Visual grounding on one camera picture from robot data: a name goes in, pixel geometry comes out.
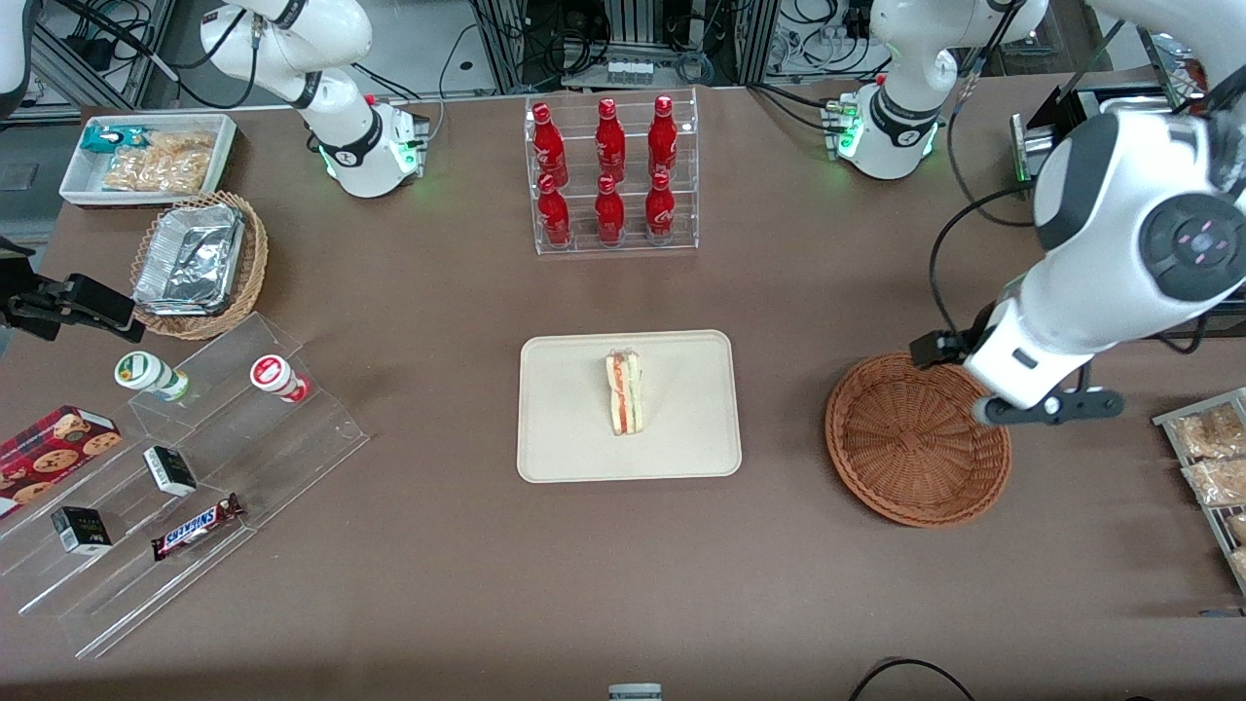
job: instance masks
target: bread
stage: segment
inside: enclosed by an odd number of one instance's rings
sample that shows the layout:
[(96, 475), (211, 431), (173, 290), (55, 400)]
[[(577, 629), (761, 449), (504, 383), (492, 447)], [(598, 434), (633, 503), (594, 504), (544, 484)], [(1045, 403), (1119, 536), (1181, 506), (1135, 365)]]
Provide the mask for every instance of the bread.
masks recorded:
[(644, 430), (640, 408), (640, 357), (632, 350), (616, 350), (606, 357), (606, 379), (611, 385), (611, 421), (614, 436), (630, 436)]

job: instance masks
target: aluminum foil container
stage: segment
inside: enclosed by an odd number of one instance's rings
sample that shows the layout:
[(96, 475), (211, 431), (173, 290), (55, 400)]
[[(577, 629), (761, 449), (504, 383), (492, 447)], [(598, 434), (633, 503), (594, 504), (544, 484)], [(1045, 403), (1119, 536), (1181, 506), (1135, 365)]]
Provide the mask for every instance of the aluminum foil container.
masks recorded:
[(247, 217), (229, 204), (166, 212), (152, 232), (135, 301), (157, 315), (217, 315), (229, 305)]

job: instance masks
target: table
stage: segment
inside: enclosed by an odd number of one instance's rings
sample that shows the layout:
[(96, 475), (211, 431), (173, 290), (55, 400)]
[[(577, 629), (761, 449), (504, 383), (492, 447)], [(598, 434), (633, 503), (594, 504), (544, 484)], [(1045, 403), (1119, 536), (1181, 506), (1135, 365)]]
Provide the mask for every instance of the table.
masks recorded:
[[(1054, 82), (979, 86), (958, 131), (979, 194), (1007, 177), (1007, 115)], [(258, 308), (375, 438), (98, 662), (0, 603), (0, 697), (588, 700), (653, 680), (673, 701), (826, 700), (907, 655), (979, 699), (1240, 699), (1246, 625), (1196, 618), (1237, 601), (1232, 580), (1148, 422), (1244, 385), (1239, 341), (1113, 350), (1095, 376), (1126, 395), (1121, 418), (1013, 431), (1012, 479), (971, 525), (891, 524), (835, 476), (822, 408), (854, 364), (938, 325), (927, 255), (964, 204), (946, 149), (875, 182), (741, 88), (699, 95), (701, 248), (592, 260), (532, 250), (522, 100), (451, 105), (427, 176), (376, 200), (324, 176), (295, 113), (238, 112), (226, 186), (272, 238)], [(127, 289), (151, 218), (67, 205), (44, 271)], [(971, 318), (1039, 255), (1030, 230), (967, 219), (948, 304)], [(734, 344), (735, 476), (520, 479), (528, 337), (689, 327)], [(141, 346), (177, 362), (198, 344)], [(80, 327), (19, 337), (0, 435), (62, 402), (121, 406), (127, 349)], [(893, 670), (863, 699), (906, 694), (956, 697)]]

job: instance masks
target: coca-cola bottle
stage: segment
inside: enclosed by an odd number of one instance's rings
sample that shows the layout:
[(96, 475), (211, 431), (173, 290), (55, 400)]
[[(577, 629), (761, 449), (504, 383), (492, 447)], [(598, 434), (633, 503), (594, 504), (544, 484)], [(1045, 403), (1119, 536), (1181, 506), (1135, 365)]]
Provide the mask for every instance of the coca-cola bottle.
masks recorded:
[(562, 143), (562, 133), (553, 126), (549, 117), (549, 105), (537, 102), (532, 106), (532, 118), (537, 122), (532, 134), (532, 147), (537, 151), (537, 166), (541, 172), (553, 176), (554, 187), (567, 184), (567, 149)]
[(675, 137), (679, 129), (670, 116), (674, 102), (669, 95), (659, 95), (653, 101), (653, 123), (649, 125), (649, 174), (659, 169), (675, 169)]
[(597, 103), (597, 162), (616, 184), (627, 177), (627, 137), (619, 125), (618, 108), (609, 97)]
[(597, 237), (602, 245), (618, 248), (623, 244), (623, 198), (614, 192), (614, 177), (597, 178)]
[(675, 217), (675, 195), (670, 193), (670, 173), (653, 173), (653, 187), (644, 198), (644, 219), (649, 225), (649, 243), (670, 243), (670, 224)]
[(567, 213), (567, 200), (562, 198), (549, 173), (541, 173), (537, 188), (541, 191), (541, 195), (537, 197), (537, 212), (541, 213), (541, 227), (546, 229), (546, 238), (549, 245), (566, 248), (571, 244), (571, 214)]

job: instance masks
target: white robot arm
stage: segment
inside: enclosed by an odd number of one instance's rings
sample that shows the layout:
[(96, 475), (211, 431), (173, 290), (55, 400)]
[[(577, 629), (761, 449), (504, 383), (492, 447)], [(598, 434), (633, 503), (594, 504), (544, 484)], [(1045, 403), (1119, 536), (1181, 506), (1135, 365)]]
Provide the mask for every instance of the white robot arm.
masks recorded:
[(30, 80), (30, 35), (40, 0), (0, 0), (0, 120), (21, 105)]
[[(856, 110), (841, 118), (839, 157), (880, 179), (913, 172), (956, 86), (958, 68), (947, 50), (987, 44), (1011, 1), (875, 0), (870, 32), (891, 51), (887, 81), (841, 96), (841, 105)], [(1029, 34), (1047, 12), (1047, 0), (1015, 2), (1004, 42)]]
[(1199, 316), (1246, 281), (1246, 47), (1220, 44), (1246, 26), (1246, 2), (1091, 4), (1187, 42), (1215, 88), (1206, 118), (1099, 115), (1052, 152), (1034, 192), (1047, 254), (1007, 285), (963, 349), (964, 367), (997, 396), (977, 408), (987, 423), (1115, 416), (1115, 393), (1059, 383), (1103, 350)]
[[(231, 31), (242, 12), (250, 16)], [(329, 174), (346, 192), (376, 197), (419, 173), (426, 125), (417, 128), (410, 113), (370, 105), (338, 67), (371, 47), (373, 25), (355, 0), (244, 0), (204, 15), (199, 39), (204, 51), (221, 42), (212, 62), (222, 72), (254, 75), (255, 85), (303, 115)]]

